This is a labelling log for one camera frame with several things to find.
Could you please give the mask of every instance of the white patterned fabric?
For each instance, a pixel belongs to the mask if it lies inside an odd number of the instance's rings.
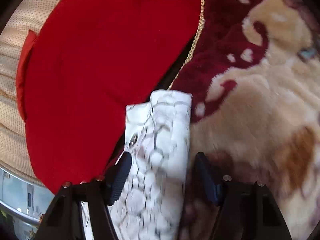
[[[0,165],[37,184],[41,182],[31,167],[25,124],[17,109],[15,77],[28,30],[39,33],[59,1],[23,0],[0,33]]]
[[[175,239],[188,164],[191,95],[158,90],[150,102],[127,106],[125,147],[132,167],[109,208],[119,240]],[[93,239],[82,203],[86,239]]]

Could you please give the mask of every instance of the red cushion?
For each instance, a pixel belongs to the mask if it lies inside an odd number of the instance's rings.
[[[16,74],[16,89],[17,89],[17,105],[18,111],[21,118],[26,120],[26,111],[24,108],[24,81],[26,75],[26,68],[28,66],[28,62],[30,59],[30,55],[32,52],[33,45],[35,44],[37,39],[37,34],[29,30],[28,35],[23,43],[20,59],[17,67]]]
[[[35,175],[57,192],[101,174],[141,103],[197,29],[201,0],[61,0],[25,80]]]

